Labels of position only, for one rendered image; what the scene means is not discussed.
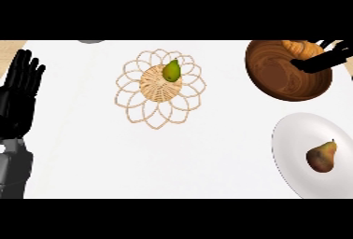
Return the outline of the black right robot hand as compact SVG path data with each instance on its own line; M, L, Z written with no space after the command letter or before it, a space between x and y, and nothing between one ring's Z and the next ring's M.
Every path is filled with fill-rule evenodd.
M347 59L353 57L353 40L343 40L337 43L332 50L309 58L307 60L294 59L291 64L304 73L318 73L322 70L347 62Z

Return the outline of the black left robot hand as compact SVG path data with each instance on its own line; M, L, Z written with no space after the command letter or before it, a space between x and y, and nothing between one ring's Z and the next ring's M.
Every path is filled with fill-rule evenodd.
M31 129L36 95L46 65L18 50L10 62L5 85L0 87L0 141L22 138Z

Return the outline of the golden brown croissant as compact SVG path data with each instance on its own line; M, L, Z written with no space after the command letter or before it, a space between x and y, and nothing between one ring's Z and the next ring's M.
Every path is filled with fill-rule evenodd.
M300 60L307 60L324 53L322 47L309 41L282 40L281 43L291 55Z

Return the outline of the brown wooden bowl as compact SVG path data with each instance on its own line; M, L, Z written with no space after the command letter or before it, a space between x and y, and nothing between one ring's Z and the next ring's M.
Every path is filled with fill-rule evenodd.
M332 70L304 73L279 40L253 40L245 51L245 69L259 89L284 101L306 101L321 96L332 82Z

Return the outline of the white plate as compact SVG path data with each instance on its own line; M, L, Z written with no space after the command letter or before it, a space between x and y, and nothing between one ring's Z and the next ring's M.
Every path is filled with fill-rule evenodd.
M306 152L334 141L334 168L327 173L309 166ZM281 176L301 198L353 198L353 138L324 117L295 113L279 121L272 153Z

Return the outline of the brown russet pear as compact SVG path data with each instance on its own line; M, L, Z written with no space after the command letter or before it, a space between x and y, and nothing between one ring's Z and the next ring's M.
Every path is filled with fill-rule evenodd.
M319 147L306 152L306 161L312 169L319 173L327 173L334 168L334 157L337 152L337 143L334 140L324 143Z

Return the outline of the wicker flower-shaped placemat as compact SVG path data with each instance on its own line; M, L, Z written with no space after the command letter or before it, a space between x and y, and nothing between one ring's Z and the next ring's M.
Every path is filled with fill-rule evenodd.
M180 78L168 82L163 68L171 60L180 66ZM180 51L143 50L123 64L115 80L114 104L126 111L130 123L145 123L160 130L166 124L182 124L201 106L201 95L207 84L195 58Z

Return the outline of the green pear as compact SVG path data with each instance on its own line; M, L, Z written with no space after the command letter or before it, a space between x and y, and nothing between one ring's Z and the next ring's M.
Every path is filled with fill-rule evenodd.
M176 82L180 78L180 66L177 60L171 60L163 68L163 77L168 82Z

